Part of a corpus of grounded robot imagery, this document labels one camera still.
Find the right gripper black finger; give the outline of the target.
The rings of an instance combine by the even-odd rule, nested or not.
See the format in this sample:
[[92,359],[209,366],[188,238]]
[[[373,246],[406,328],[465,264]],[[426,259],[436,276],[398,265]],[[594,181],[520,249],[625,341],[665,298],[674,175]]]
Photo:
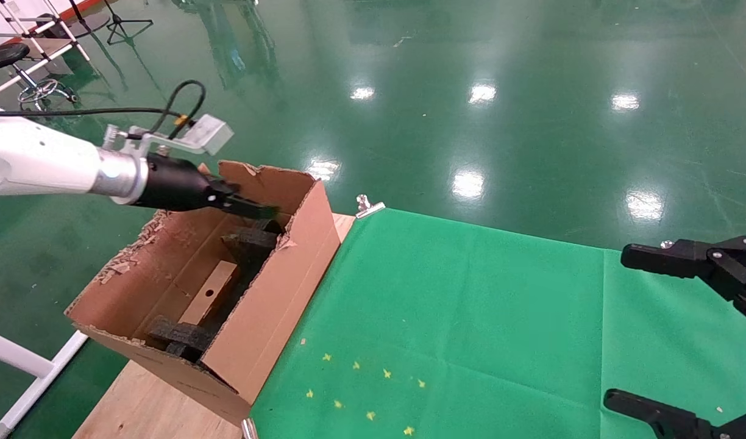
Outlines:
[[603,403],[610,411],[648,424],[657,438],[746,438],[746,414],[714,426],[693,412],[620,389],[607,390]]
[[658,248],[631,243],[620,262],[648,273],[698,278],[746,317],[746,235],[718,243],[680,239]]

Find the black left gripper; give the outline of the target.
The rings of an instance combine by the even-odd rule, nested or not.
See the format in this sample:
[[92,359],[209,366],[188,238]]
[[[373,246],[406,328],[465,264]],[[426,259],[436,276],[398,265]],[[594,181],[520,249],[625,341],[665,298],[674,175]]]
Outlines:
[[146,164],[145,186],[134,206],[172,212],[214,207],[250,219],[272,219],[277,214],[274,206],[238,195],[239,184],[209,177],[187,160],[149,153]]

